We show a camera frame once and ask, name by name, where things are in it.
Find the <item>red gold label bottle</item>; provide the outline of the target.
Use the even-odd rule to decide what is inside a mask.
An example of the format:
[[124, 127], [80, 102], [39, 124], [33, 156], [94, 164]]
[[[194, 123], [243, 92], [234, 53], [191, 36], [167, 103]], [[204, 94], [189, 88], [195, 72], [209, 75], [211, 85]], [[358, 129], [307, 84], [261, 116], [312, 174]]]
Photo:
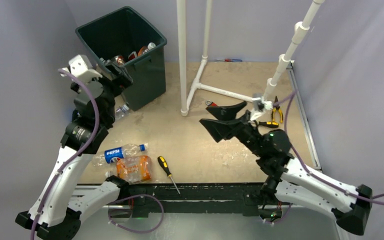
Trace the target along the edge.
[[135, 58], [137, 58], [138, 57], [138, 54], [137, 54], [137, 52], [136, 51], [132, 51], [129, 55], [128, 55], [128, 61], [132, 61], [132, 60], [134, 60]]

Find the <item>red cap clear bottle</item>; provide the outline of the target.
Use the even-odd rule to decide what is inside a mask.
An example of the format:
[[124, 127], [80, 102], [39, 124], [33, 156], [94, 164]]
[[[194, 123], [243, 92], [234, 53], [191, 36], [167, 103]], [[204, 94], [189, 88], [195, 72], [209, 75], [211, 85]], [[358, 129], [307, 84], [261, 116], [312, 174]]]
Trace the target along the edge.
[[112, 58], [112, 61], [115, 65], [121, 67], [123, 66], [126, 61], [124, 60], [123, 56], [122, 55], [116, 55]]

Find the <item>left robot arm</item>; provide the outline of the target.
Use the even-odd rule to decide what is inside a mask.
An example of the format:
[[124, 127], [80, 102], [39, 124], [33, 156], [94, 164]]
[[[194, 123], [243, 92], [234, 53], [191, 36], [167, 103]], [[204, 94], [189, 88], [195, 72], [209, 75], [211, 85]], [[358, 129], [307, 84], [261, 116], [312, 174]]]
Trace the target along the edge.
[[30, 230], [30, 238], [71, 240], [81, 224], [103, 206], [122, 205], [129, 199], [129, 183], [107, 177], [97, 188], [72, 200], [78, 181], [98, 152], [115, 122], [116, 88], [79, 54], [59, 73], [78, 85], [72, 120], [61, 139], [54, 168], [33, 206], [20, 212], [15, 222]]

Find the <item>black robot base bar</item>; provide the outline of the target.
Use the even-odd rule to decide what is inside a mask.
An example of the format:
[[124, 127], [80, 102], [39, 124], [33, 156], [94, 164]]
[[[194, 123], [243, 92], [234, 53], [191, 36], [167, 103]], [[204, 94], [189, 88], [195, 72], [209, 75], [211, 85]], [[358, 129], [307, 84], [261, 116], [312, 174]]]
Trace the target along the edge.
[[261, 182], [180, 183], [178, 194], [171, 183], [130, 185], [112, 203], [131, 204], [135, 218], [150, 213], [241, 214], [256, 217], [275, 208], [278, 200], [264, 195]]

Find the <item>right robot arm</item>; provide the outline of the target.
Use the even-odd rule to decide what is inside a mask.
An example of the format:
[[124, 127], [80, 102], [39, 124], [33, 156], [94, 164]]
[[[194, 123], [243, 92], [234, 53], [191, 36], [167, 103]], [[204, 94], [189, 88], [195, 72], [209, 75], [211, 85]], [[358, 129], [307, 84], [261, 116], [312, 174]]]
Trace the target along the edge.
[[246, 105], [209, 105], [206, 110], [214, 118], [199, 122], [216, 142], [236, 138], [257, 156], [257, 165], [267, 175], [260, 191], [262, 200], [268, 204], [280, 201], [306, 207], [335, 220], [351, 234], [364, 235], [373, 190], [364, 184], [354, 186], [335, 180], [301, 163], [290, 153], [292, 144], [284, 130], [261, 134], [248, 110], [236, 117]]

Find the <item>Pepsi bottle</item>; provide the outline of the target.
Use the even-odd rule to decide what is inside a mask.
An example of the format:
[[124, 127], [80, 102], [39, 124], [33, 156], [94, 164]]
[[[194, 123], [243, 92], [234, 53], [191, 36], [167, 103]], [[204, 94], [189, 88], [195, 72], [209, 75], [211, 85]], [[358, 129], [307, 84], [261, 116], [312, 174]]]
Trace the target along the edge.
[[148, 143], [144, 144], [125, 144], [123, 146], [107, 149], [98, 152], [91, 160], [91, 163], [95, 167], [101, 167], [116, 163], [118, 160], [130, 158], [141, 153], [144, 153], [148, 149]]

